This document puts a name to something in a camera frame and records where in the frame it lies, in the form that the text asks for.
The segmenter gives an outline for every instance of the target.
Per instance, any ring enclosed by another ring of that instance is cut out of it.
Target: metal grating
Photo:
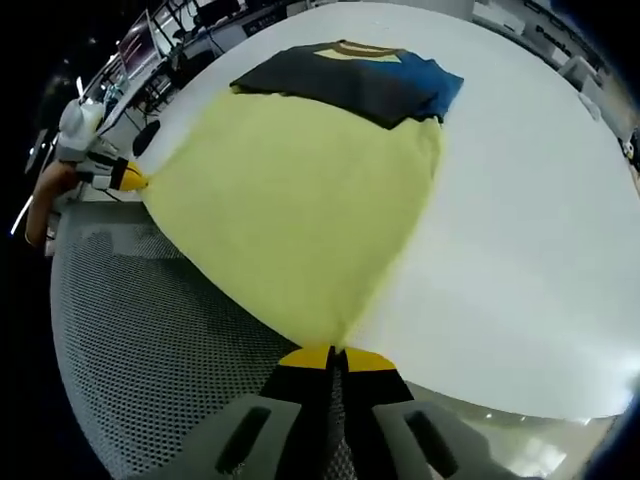
[[[165,464],[209,413],[257,393],[295,345],[211,284],[137,204],[80,204],[51,281],[71,406],[114,478]]]

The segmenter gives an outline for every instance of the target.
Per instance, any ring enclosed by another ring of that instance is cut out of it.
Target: chair
[[[224,17],[230,17],[240,10],[238,0],[214,0],[202,7],[198,6],[193,23],[197,28],[210,27]]]

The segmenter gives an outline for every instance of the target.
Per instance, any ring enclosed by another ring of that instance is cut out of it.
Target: white table
[[[155,171],[214,94],[281,49],[404,47],[465,78],[436,189],[353,344],[406,380],[551,418],[623,411],[640,372],[640,202],[616,139],[541,60],[455,18],[340,3],[251,37],[162,113]]]

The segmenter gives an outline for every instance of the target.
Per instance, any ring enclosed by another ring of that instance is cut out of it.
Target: person's arm
[[[74,168],[68,163],[56,160],[42,172],[33,191],[33,201],[27,216],[25,239],[29,244],[34,247],[44,244],[53,201],[59,195],[75,188],[77,184],[78,178]]]

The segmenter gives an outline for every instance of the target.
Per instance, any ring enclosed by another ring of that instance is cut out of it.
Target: yellow shirt
[[[213,283],[301,346],[343,345],[425,208],[436,120],[393,130],[281,95],[219,95],[143,200]]]

